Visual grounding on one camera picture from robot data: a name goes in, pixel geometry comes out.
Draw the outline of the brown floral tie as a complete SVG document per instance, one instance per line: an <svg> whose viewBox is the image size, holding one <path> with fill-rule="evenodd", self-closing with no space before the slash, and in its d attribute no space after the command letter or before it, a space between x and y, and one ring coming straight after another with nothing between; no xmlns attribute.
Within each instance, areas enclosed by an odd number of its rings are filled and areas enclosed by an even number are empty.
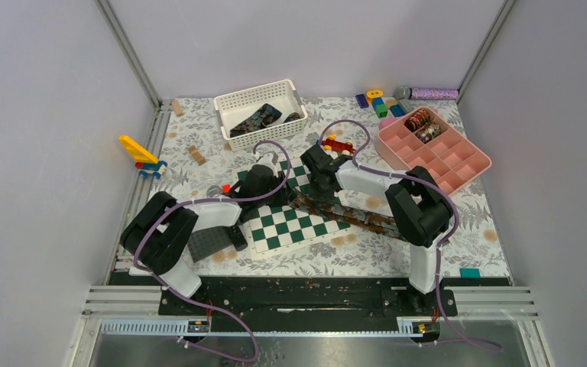
<svg viewBox="0 0 587 367"><path fill-rule="evenodd" d="M338 200L333 202L314 201L304 194L292 199L289 204L294 209L310 215L321 216L324 219L359 226L370 232L385 235L390 238L404 239L394 218L391 216L343 206Z"/></svg>

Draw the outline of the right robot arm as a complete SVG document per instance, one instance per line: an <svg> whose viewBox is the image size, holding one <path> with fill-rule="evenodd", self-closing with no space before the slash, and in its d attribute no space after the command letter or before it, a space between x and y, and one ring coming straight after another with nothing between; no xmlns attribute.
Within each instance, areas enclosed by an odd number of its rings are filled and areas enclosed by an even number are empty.
<svg viewBox="0 0 587 367"><path fill-rule="evenodd" d="M416 166L409 171L377 171L356 164L346 153L334 158L319 145L305 151L301 161L310 172L310 187L307 193L297 194L293 206L410 243L409 282L415 289L407 295L409 308L419 315L433 310L440 281L438 251L457 222L453 202L428 170ZM383 216L342 205L337 197L342 190L381 199L391 213Z"/></svg>

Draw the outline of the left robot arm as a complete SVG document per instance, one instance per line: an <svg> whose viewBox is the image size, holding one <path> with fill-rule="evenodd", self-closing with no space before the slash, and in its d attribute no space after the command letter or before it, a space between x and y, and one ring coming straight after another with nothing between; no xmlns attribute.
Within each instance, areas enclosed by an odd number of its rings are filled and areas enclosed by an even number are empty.
<svg viewBox="0 0 587 367"><path fill-rule="evenodd" d="M218 197L178 203L165 191L153 195L123 230L120 245L132 253L136 267L175 290L177 304L189 314L206 306L200 277L182 259L190 236L208 229L239 226L263 206L285 206L296 194L284 172L254 165Z"/></svg>

